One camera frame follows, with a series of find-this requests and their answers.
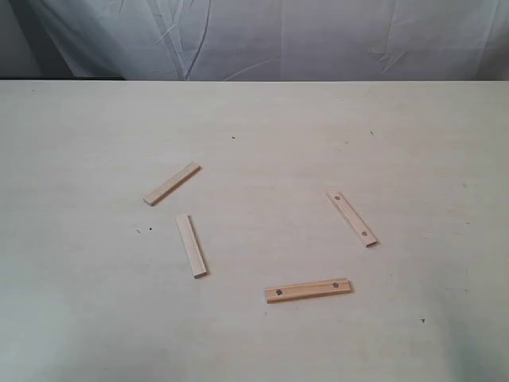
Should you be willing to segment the wooden stick with holes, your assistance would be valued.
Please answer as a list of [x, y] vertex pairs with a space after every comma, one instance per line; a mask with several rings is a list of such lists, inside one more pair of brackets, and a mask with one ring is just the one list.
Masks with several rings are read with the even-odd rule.
[[360, 238], [364, 247], [373, 247], [378, 243], [376, 236], [341, 192], [329, 190], [326, 195]]
[[270, 287], [264, 290], [264, 295], [266, 302], [271, 304], [352, 292], [353, 285], [351, 281], [346, 278], [339, 278]]

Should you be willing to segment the white wrinkled backdrop cloth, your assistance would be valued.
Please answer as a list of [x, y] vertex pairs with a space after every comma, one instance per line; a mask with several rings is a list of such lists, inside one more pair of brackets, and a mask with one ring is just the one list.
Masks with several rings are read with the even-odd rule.
[[506, 80], [505, 1], [4, 1], [6, 79]]

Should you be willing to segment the wooden stick with holes bottom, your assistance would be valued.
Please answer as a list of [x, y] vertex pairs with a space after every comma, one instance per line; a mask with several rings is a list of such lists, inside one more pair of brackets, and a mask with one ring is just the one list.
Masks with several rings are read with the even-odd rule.
[[346, 278], [339, 278], [270, 287], [264, 290], [264, 295], [266, 302], [271, 304], [352, 292], [353, 285], [351, 281]]

